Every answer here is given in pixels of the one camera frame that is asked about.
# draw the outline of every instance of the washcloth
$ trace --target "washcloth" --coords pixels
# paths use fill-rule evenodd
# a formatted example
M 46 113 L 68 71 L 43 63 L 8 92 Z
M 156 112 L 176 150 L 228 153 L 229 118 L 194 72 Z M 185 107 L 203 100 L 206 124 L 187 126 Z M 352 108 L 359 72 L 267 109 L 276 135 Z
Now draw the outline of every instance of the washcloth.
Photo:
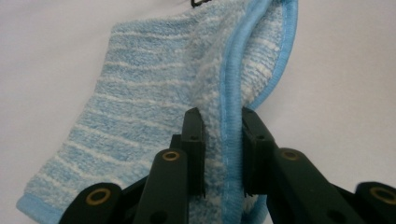
M 57 223 L 88 186 L 130 186 L 181 133 L 185 111 L 198 107 L 206 197 L 191 198 L 190 223 L 262 223 L 265 198 L 244 197 L 241 108 L 256 108 L 279 81 L 296 20 L 296 0 L 213 0 L 115 25 L 92 98 L 17 207 Z

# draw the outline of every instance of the towel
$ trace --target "towel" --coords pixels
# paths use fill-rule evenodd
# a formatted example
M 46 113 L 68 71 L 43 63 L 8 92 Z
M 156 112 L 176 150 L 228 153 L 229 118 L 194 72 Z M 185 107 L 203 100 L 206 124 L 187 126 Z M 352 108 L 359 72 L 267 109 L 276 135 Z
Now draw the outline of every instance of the towel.
M 265 198 L 244 197 L 241 108 L 256 108 L 279 81 L 296 21 L 296 0 L 213 0 L 115 25 L 92 98 L 17 207 L 57 223 L 88 186 L 130 186 L 181 133 L 185 111 L 198 107 L 206 197 L 191 198 L 190 223 L 262 223 Z

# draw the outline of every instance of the white background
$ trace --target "white background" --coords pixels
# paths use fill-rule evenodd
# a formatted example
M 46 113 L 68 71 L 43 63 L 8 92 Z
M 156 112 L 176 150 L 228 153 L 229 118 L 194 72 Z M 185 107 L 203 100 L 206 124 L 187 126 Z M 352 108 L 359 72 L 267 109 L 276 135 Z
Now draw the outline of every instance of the white background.
M 15 203 L 92 95 L 112 25 L 188 8 L 0 1 L 0 223 L 34 223 Z M 281 147 L 304 152 L 334 184 L 396 187 L 395 56 L 396 1 L 301 0 L 289 64 L 258 113 Z

